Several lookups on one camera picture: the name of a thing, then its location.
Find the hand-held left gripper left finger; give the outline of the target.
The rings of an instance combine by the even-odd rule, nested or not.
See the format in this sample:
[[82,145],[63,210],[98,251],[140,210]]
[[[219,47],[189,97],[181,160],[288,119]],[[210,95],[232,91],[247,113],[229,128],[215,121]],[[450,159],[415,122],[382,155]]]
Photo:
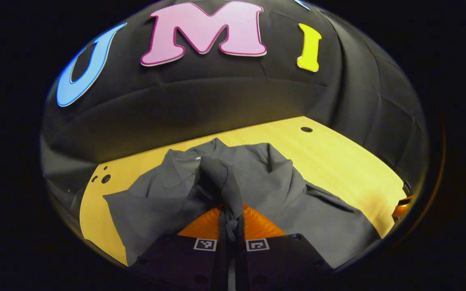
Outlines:
[[225,291],[227,257],[220,237],[222,205],[181,231],[158,237],[136,260],[136,274],[152,291]]

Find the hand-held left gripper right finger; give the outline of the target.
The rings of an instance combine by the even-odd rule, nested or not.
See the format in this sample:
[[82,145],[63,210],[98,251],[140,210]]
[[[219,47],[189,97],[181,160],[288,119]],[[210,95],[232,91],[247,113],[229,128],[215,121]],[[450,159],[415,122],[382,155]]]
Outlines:
[[244,204],[244,252],[241,270],[248,291],[316,291],[333,267],[299,232],[284,232]]

